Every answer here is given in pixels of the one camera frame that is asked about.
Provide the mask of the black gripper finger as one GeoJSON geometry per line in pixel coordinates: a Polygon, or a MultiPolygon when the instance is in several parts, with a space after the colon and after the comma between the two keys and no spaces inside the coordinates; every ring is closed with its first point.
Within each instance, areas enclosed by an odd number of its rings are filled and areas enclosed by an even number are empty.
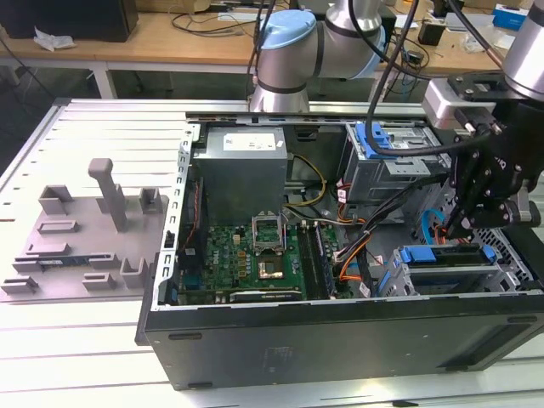
{"type": "Polygon", "coordinates": [[[464,237],[472,228],[470,218],[484,197],[491,170],[482,149],[459,151],[452,162],[450,187],[455,189],[454,207],[446,222],[447,237],[464,237]]]}
{"type": "Polygon", "coordinates": [[[456,228],[456,237],[464,238],[472,230],[503,228],[515,221],[516,208],[512,200],[494,201],[478,205],[468,214],[463,215],[456,228]]]}

